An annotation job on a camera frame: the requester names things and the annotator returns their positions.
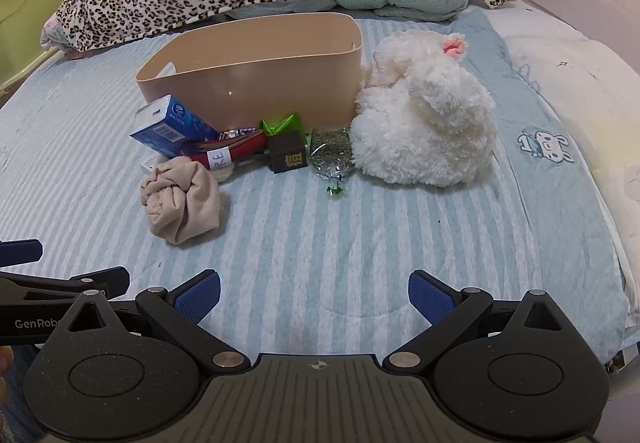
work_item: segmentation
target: gold chinese character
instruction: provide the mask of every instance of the gold chinese character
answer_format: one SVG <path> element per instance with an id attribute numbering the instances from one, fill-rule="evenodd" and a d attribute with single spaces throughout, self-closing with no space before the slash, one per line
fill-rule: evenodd
<path id="1" fill-rule="evenodd" d="M 302 165 L 302 152 L 299 154 L 287 154 L 284 156 L 284 163 L 287 164 L 287 167 Z"/>

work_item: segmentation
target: tissue package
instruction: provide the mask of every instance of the tissue package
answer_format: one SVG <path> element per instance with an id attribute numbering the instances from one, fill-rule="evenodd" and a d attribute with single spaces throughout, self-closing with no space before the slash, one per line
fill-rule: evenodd
<path id="1" fill-rule="evenodd" d="M 220 134 L 168 94 L 138 109 L 130 136 L 174 158 L 182 155 L 185 143 L 214 141 Z"/>

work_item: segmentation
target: human hand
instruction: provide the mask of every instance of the human hand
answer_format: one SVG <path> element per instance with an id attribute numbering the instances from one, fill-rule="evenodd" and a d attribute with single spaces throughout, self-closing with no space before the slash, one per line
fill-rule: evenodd
<path id="1" fill-rule="evenodd" d="M 0 409 L 4 407 L 6 400 L 6 383 L 4 383 L 4 375 L 7 370 L 14 365 L 14 351 L 11 346 L 0 346 Z M 4 425 L 4 419 L 0 416 L 0 430 Z"/>

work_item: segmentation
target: circular disc cover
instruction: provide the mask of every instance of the circular disc cover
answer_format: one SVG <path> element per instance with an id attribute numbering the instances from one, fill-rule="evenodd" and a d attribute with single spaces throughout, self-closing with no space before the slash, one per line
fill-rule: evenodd
<path id="1" fill-rule="evenodd" d="M 48 431 L 130 439 L 177 419 L 198 393 L 198 368 L 178 347 L 122 332 L 83 334 L 79 347 L 49 351 L 25 377 L 27 406 Z"/>
<path id="2" fill-rule="evenodd" d="M 609 387 L 596 358 L 529 334 L 527 344 L 497 335 L 455 347 L 434 369 L 436 395 L 488 436 L 548 441 L 590 430 Z"/>

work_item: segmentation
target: light blue quilt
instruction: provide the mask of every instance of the light blue quilt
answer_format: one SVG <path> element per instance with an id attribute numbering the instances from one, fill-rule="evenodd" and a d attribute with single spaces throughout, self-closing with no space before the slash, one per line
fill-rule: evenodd
<path id="1" fill-rule="evenodd" d="M 478 10 L 451 25 L 358 20 L 366 55 L 396 30 L 466 35 L 464 60 L 497 103 L 499 145 L 472 185 L 439 190 L 353 176 L 330 199 L 310 169 L 274 175 L 255 163 L 222 185 L 218 230 L 170 246 L 140 205 L 147 149 L 130 139 L 143 104 L 136 71 L 171 36 L 83 60 L 52 58 L 0 110 L 0 239 L 39 238 L 25 273 L 68 278 L 123 265 L 129 297 L 212 267 L 222 301 L 207 330 L 258 352 L 376 353 L 427 323 L 406 284 L 424 268 L 454 288 L 498 299 L 548 290 L 601 361 L 620 349 L 628 302 L 593 183 L 576 146 L 511 70 Z"/>

